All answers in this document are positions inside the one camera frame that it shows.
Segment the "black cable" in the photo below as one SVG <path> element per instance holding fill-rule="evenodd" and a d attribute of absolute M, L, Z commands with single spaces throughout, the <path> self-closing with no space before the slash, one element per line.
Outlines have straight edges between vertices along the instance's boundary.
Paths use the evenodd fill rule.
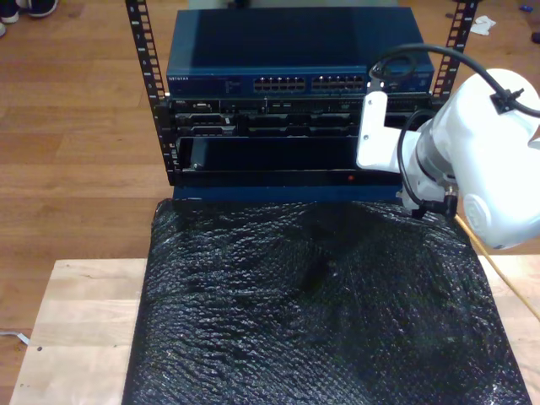
<path fill-rule="evenodd" d="M 402 176 L 402 183 L 403 183 L 403 187 L 405 188 L 405 191 L 411 197 L 411 199 L 414 201 L 416 205 L 418 205 L 419 207 L 423 207 L 425 205 L 425 201 L 418 198 L 416 193 L 413 191 L 413 188 L 411 187 L 411 183 L 408 179 L 407 171 L 405 170 L 405 164 L 403 163 L 403 141 L 405 140 L 405 135 L 407 134 L 408 129 L 414 124 L 414 122 L 420 116 L 429 116 L 433 118 L 435 116 L 435 112 L 432 110 L 418 110 L 418 111 L 415 111 L 408 118 L 407 122 L 405 122 L 405 125 L 403 126 L 401 132 L 399 133 L 399 139 L 397 140 L 397 165 L 399 166 L 399 171 Z"/>
<path fill-rule="evenodd" d="M 400 59 L 404 59 L 408 63 L 409 69 L 405 73 L 402 73 L 402 74 L 386 74 L 387 65 Z M 398 55 L 395 57 L 389 57 L 381 64 L 380 67 L 378 66 L 379 66 L 379 63 L 377 63 L 371 69 L 370 76 L 372 78 L 378 78 L 380 81 L 383 81 L 383 82 L 402 82 L 403 80 L 407 80 L 414 75 L 414 72 L 416 72 L 416 67 L 418 66 L 418 64 L 414 57 L 411 57 L 410 55 L 405 54 L 405 55 Z"/>
<path fill-rule="evenodd" d="M 433 52 L 438 53 L 440 55 L 443 55 L 444 57 L 452 57 L 456 59 L 457 61 L 463 63 L 466 66 L 469 66 L 475 73 L 478 73 L 480 77 L 482 77 L 488 84 L 491 86 L 493 90 L 495 90 L 495 93 L 500 97 L 502 100 L 503 105 L 507 105 L 510 108 L 516 109 L 523 114 L 526 114 L 528 116 L 534 116 L 536 118 L 540 118 L 540 111 L 534 110 L 530 107 L 527 107 L 526 105 L 523 105 L 519 101 L 516 100 L 516 97 L 519 97 L 520 92 L 511 93 L 508 90 L 505 90 L 497 80 L 494 79 L 493 76 L 491 76 L 488 71 L 478 62 L 476 62 L 471 57 L 468 57 L 467 55 L 455 51 L 451 48 L 446 48 L 444 46 L 437 46 L 437 45 L 430 45 L 430 44 L 409 44 L 409 45 L 400 45 L 396 46 L 385 53 L 381 55 L 379 60 L 374 63 L 368 72 L 370 73 L 371 77 L 378 78 L 379 75 L 378 70 L 379 68 L 377 65 L 387 59 L 387 58 L 395 58 L 397 56 L 401 55 L 407 55 L 414 52 Z"/>

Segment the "yellow cable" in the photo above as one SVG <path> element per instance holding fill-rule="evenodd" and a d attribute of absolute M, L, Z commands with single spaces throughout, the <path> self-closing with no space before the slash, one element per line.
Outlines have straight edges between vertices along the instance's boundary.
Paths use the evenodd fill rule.
<path fill-rule="evenodd" d="M 486 257 L 486 260 L 489 262 L 491 267 L 499 274 L 499 277 L 503 279 L 503 281 L 506 283 L 506 285 L 514 292 L 515 295 L 517 295 L 517 298 L 521 300 L 523 304 L 529 309 L 530 312 L 540 321 L 540 313 L 532 306 L 531 302 L 527 298 L 525 298 L 520 291 L 516 288 L 514 284 L 503 274 L 503 272 L 500 270 L 499 266 L 495 264 L 489 253 L 485 250 L 483 247 L 482 242 L 477 238 L 477 236 L 471 231 L 471 229 L 468 227 L 467 224 L 465 224 L 465 221 L 460 218 L 459 215 L 456 215 L 456 221 L 457 223 L 463 228 L 465 233 L 468 235 L 469 238 L 471 238 L 471 242 L 473 245 L 475 245 L 478 250 Z"/>

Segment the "cable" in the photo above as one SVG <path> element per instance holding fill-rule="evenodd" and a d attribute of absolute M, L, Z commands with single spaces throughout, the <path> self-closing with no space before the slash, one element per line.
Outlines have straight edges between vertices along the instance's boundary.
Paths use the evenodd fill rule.
<path fill-rule="evenodd" d="M 386 66 L 390 64 L 391 62 L 395 62 L 400 59 L 404 59 L 408 63 L 409 69 L 403 74 L 398 74 L 398 75 L 385 74 Z M 382 82 L 402 82 L 403 80 L 407 80 L 414 75 L 414 72 L 416 72 L 417 62 L 415 58 L 411 57 L 408 54 L 404 54 L 404 55 L 398 55 L 398 56 L 390 57 L 386 59 L 382 63 L 380 68 L 377 68 L 377 66 L 378 66 L 378 63 L 370 71 L 370 75 L 372 78 L 378 78 Z"/>
<path fill-rule="evenodd" d="M 420 116 L 430 116 L 433 118 L 435 116 L 435 112 L 432 110 L 418 110 L 415 111 L 405 122 L 405 125 L 403 126 L 401 132 L 399 133 L 399 139 L 397 140 L 397 165 L 399 166 L 399 172 L 402 176 L 402 183 L 403 187 L 405 188 L 405 191 L 407 194 L 411 197 L 411 199 L 414 201 L 416 205 L 419 207 L 424 206 L 425 201 L 421 200 L 416 193 L 413 191 L 413 188 L 411 187 L 411 183 L 408 179 L 407 171 L 405 170 L 405 164 L 403 163 L 403 142 L 405 141 L 405 135 L 407 135 L 408 129 L 414 124 L 414 122 L 420 117 Z"/>
<path fill-rule="evenodd" d="M 387 59 L 389 57 L 397 57 L 401 55 L 407 55 L 414 52 L 433 52 L 438 53 L 440 55 L 443 55 L 445 57 L 452 57 L 456 59 L 457 61 L 463 63 L 466 66 L 469 66 L 475 73 L 478 73 L 480 77 L 482 77 L 488 84 L 491 86 L 493 90 L 495 90 L 495 93 L 500 97 L 502 104 L 507 105 L 512 109 L 516 109 L 523 114 L 526 114 L 528 116 L 534 116 L 536 118 L 540 118 L 540 111 L 539 110 L 533 110 L 530 107 L 527 107 L 526 105 L 523 105 L 519 101 L 516 100 L 517 97 L 519 97 L 520 92 L 517 91 L 515 93 L 511 93 L 509 90 L 504 89 L 497 80 L 494 79 L 493 76 L 491 76 L 488 71 L 478 62 L 476 62 L 471 57 L 468 57 L 467 55 L 456 51 L 451 48 L 446 48 L 444 46 L 437 46 L 437 45 L 430 45 L 430 44 L 408 44 L 408 45 L 400 45 L 396 46 L 389 51 L 383 53 L 379 60 L 371 65 L 368 72 L 370 73 L 371 77 L 377 78 L 379 75 L 378 70 L 380 70 L 377 65 L 383 61 L 384 59 Z"/>
<path fill-rule="evenodd" d="M 502 278 L 502 280 L 506 283 L 508 288 L 510 288 L 514 294 L 521 300 L 523 304 L 529 309 L 530 312 L 540 321 L 540 313 L 532 306 L 531 302 L 523 296 L 522 293 L 520 293 L 519 289 L 516 288 L 516 286 L 505 276 L 505 274 L 500 270 L 499 266 L 495 264 L 489 253 L 485 250 L 483 247 L 482 242 L 476 237 L 476 235 L 473 233 L 473 231 L 468 227 L 468 225 L 463 221 L 463 219 L 456 215 L 456 222 L 463 228 L 467 236 L 471 239 L 471 242 L 474 246 L 478 248 L 480 253 L 482 253 L 486 260 L 489 262 L 491 267 L 495 270 L 495 272 L 499 275 L 499 277 Z"/>

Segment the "white paper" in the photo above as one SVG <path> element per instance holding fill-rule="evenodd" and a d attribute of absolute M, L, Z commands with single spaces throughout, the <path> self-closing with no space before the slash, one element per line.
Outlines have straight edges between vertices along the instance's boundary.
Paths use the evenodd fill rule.
<path fill-rule="evenodd" d="M 482 17 L 478 17 L 474 21 L 474 24 L 472 25 L 472 28 L 471 28 L 471 32 L 474 32 L 475 34 L 479 34 L 479 35 L 489 35 L 489 30 L 495 24 L 497 23 L 493 21 L 490 17 L 488 17 L 487 15 L 483 15 Z"/>

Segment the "shoe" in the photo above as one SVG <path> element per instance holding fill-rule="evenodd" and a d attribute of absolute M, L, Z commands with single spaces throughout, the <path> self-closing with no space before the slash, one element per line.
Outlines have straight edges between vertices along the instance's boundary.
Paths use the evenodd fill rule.
<path fill-rule="evenodd" d="M 42 19 L 57 9 L 59 0 L 25 0 L 28 3 L 28 15 Z"/>
<path fill-rule="evenodd" d="M 4 24 L 14 24 L 19 21 L 20 7 L 15 0 L 0 1 L 0 21 Z"/>

